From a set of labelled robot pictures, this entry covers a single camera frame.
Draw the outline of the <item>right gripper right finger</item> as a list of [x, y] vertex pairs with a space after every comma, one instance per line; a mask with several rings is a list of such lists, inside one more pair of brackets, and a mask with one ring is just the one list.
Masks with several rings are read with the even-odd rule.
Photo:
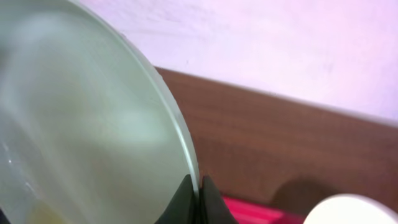
[[203, 176], [200, 189], [200, 220], [203, 224], [238, 224], [208, 175]]

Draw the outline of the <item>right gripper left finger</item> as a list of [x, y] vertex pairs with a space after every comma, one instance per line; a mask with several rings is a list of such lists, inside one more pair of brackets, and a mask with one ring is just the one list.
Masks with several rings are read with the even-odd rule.
[[192, 179], [187, 174], [155, 224], [194, 224], [196, 219], [195, 210], [196, 198]]

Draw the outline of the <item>light green plate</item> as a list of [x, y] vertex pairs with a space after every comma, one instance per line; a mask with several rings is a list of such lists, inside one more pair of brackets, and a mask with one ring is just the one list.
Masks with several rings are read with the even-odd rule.
[[193, 142], [148, 59], [76, 1], [1, 2], [1, 210], [11, 223], [154, 223]]

